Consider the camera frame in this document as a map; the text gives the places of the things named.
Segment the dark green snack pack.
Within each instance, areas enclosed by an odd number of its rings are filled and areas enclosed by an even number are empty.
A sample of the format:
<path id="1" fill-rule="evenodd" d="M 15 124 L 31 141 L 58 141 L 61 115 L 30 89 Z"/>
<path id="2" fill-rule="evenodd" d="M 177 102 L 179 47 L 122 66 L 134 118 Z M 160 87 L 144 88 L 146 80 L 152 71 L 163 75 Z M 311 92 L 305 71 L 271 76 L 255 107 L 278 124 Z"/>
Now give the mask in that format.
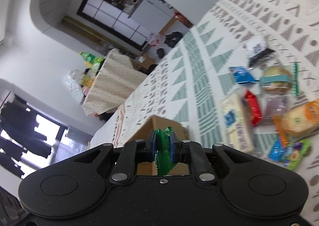
<path id="1" fill-rule="evenodd" d="M 171 126 L 165 130 L 156 129 L 156 154 L 155 165 L 158 176 L 166 176 L 177 165 L 177 163 L 171 163 L 170 160 L 170 147 L 169 136 L 174 132 Z"/>

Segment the white long cracker pack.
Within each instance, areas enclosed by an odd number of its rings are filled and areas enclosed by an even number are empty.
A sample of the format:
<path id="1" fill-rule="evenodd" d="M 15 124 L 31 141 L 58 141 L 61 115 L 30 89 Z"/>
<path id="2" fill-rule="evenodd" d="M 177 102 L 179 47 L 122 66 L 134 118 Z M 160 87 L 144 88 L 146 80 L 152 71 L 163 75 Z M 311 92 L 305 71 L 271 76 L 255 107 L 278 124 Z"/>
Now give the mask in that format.
<path id="1" fill-rule="evenodd" d="M 251 122 L 242 97 L 234 92 L 222 100 L 222 115 L 227 143 L 244 153 L 254 151 Z"/>

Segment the red snack bar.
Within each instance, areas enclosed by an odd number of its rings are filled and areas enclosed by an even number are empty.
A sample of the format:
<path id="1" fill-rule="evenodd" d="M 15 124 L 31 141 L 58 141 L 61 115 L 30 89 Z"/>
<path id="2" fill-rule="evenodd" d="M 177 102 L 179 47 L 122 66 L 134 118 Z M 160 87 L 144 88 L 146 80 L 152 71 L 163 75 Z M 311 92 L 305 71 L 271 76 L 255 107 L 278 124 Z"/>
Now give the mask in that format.
<path id="1" fill-rule="evenodd" d="M 256 127 L 262 120 L 262 112 L 258 98 L 249 90 L 246 90 L 244 95 L 245 102 L 247 104 L 250 121 L 253 127 Z"/>

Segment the blue candy wrapper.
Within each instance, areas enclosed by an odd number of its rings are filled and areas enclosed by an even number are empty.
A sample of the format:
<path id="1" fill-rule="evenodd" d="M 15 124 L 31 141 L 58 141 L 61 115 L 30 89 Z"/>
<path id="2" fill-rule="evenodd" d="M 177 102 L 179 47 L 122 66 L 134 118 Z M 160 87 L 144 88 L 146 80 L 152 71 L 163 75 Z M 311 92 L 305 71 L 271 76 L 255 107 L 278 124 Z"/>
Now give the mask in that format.
<path id="1" fill-rule="evenodd" d="M 235 78 L 237 84 L 248 84 L 248 83 L 257 83 L 258 80 L 255 79 L 250 72 L 243 66 L 231 66 L 229 71 L 232 76 Z"/>

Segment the small blue snack pack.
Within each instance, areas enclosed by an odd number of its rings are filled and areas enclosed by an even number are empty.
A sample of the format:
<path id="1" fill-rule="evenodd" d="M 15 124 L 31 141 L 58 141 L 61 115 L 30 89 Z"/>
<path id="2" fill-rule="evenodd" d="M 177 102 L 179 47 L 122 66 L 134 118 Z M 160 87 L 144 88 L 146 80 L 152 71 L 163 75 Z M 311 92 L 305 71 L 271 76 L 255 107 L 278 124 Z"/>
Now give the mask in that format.
<path id="1" fill-rule="evenodd" d="M 271 147 L 268 158 L 273 161 L 281 162 L 284 161 L 291 153 L 291 146 L 283 147 L 279 138 L 277 138 Z"/>

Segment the green trimmed cake pack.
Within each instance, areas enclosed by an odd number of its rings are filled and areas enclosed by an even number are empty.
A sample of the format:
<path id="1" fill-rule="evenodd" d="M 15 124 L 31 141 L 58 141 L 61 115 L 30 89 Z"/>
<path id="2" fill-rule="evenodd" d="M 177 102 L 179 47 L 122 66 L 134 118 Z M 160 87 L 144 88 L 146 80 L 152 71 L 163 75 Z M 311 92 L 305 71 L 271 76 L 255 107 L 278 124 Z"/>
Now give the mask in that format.
<path id="1" fill-rule="evenodd" d="M 262 91 L 270 94 L 292 93 L 297 97 L 300 95 L 298 82 L 299 66 L 294 62 L 290 65 L 267 66 L 259 79 Z"/>

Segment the black white snack pack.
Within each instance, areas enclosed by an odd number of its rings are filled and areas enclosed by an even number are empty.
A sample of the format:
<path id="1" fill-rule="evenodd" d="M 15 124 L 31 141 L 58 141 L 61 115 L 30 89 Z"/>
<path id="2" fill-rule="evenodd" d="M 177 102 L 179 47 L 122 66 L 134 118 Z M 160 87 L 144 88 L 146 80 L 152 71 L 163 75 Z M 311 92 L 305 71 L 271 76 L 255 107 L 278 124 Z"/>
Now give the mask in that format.
<path id="1" fill-rule="evenodd" d="M 268 47 L 266 38 L 263 36 L 254 36 L 245 44 L 245 50 L 248 57 L 248 68 L 252 69 L 260 63 L 273 56 L 275 50 Z"/>

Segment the green purple candy pack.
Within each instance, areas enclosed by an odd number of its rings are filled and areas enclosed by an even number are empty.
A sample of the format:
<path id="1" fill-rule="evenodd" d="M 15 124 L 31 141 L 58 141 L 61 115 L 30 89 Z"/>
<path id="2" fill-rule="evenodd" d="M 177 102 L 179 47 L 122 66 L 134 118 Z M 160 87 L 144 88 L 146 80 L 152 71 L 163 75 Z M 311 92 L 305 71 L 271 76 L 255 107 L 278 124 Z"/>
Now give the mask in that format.
<path id="1" fill-rule="evenodd" d="M 288 155 L 284 160 L 284 166 L 288 170 L 295 170 L 301 163 L 303 157 L 308 153 L 311 147 L 311 142 L 308 139 L 296 141 L 287 149 Z"/>

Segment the orange biscuit pack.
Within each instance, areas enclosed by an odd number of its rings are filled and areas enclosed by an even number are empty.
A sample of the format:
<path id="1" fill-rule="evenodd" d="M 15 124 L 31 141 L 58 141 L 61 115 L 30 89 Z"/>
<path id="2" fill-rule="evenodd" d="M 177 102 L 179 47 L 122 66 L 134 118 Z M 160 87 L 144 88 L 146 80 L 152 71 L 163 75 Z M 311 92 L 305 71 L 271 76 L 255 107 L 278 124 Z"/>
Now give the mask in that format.
<path id="1" fill-rule="evenodd" d="M 311 135 L 318 130 L 318 99 L 273 115 L 273 122 L 283 147 Z"/>

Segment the purple clear snack pack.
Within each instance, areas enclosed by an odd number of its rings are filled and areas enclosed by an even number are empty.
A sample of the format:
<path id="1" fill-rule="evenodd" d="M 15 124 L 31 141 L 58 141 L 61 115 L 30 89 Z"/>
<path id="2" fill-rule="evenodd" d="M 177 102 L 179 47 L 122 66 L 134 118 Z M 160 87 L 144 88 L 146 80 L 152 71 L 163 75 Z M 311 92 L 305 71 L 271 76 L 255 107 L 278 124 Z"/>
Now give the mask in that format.
<path id="1" fill-rule="evenodd" d="M 282 95 L 261 95 L 261 114 L 262 120 L 261 126 L 272 126 L 273 116 L 282 115 L 286 113 L 289 107 L 289 96 L 287 94 Z"/>

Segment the brown cardboard box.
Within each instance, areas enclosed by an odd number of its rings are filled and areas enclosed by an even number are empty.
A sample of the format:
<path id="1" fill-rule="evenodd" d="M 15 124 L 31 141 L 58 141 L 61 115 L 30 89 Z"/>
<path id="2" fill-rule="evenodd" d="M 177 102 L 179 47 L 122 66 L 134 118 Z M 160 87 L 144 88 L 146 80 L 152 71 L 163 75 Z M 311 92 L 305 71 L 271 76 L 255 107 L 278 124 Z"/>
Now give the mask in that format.
<path id="1" fill-rule="evenodd" d="M 137 175 L 188 175 L 189 169 L 186 164 L 172 161 L 177 157 L 174 143 L 188 138 L 188 130 L 181 123 L 152 115 L 127 141 L 122 141 L 122 145 L 142 140 L 147 146 L 147 141 L 151 141 L 150 155 L 154 160 L 139 163 Z"/>

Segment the round table with dotted cloth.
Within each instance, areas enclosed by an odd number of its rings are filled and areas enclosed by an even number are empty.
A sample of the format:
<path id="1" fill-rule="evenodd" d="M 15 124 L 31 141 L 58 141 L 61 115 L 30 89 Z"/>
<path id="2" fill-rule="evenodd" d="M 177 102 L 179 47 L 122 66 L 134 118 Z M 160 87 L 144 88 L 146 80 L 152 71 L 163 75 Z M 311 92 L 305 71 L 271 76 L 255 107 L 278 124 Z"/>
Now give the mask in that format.
<path id="1" fill-rule="evenodd" d="M 136 70 L 131 59 L 112 49 L 85 97 L 82 108 L 86 115 L 109 113 L 122 105 L 147 75 Z"/>

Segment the yellow oil bottle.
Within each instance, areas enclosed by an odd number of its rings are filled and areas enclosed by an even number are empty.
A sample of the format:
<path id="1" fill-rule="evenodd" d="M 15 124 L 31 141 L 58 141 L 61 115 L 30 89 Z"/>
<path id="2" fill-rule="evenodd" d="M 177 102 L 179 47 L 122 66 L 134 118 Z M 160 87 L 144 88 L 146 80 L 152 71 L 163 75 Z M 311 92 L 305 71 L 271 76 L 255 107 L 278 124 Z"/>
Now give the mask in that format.
<path id="1" fill-rule="evenodd" d="M 84 74 L 81 79 L 81 86 L 82 87 L 92 87 L 95 78 L 91 77 L 90 75 Z"/>

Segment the green soda bottle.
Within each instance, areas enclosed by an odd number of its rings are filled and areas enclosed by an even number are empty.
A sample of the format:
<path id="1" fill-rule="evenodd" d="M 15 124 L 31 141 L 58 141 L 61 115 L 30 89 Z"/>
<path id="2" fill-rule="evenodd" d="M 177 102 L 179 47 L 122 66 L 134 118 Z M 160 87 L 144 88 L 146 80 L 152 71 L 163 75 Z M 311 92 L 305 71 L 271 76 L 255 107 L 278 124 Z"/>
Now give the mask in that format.
<path id="1" fill-rule="evenodd" d="M 91 66 L 96 63 L 101 63 L 104 60 L 104 58 L 97 57 L 93 55 L 92 53 L 88 53 L 88 52 L 79 52 L 78 54 L 83 58 L 84 63 L 87 66 Z"/>

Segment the black shoes pile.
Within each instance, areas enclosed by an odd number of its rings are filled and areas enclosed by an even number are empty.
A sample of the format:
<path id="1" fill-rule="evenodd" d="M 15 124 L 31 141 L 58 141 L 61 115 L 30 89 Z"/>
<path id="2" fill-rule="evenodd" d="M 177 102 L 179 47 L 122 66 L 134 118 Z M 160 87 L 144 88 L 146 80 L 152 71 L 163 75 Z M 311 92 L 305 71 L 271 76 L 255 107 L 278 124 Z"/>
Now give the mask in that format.
<path id="1" fill-rule="evenodd" d="M 170 48 L 174 48 L 176 44 L 182 39 L 182 37 L 183 34 L 181 32 L 173 32 L 165 36 L 164 44 L 166 44 Z M 162 59 L 165 56 L 164 48 L 158 48 L 156 54 L 159 57 L 159 59 Z"/>

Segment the pink white plastic bag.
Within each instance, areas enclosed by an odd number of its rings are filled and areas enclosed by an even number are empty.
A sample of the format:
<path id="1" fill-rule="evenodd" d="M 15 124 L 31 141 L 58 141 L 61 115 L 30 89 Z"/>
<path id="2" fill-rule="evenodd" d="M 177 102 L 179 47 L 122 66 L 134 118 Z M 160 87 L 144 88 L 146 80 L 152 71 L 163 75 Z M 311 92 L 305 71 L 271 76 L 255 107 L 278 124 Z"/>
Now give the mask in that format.
<path id="1" fill-rule="evenodd" d="M 148 44 L 152 47 L 155 47 L 165 41 L 165 36 L 160 33 L 153 33 L 148 39 Z"/>

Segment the white kitchen cabinet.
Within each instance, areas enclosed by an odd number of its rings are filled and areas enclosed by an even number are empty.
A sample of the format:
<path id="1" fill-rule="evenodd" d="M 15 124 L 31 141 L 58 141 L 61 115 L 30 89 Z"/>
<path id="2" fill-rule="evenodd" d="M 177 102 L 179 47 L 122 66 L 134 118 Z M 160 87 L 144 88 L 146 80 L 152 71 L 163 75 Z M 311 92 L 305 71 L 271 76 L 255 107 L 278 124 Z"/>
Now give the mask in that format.
<path id="1" fill-rule="evenodd" d="M 113 28 L 123 24 L 134 31 L 124 31 L 125 36 L 133 40 L 134 34 L 149 37 L 151 34 L 159 33 L 173 18 L 176 9 L 165 0 L 143 0 L 132 14 L 122 12 Z"/>

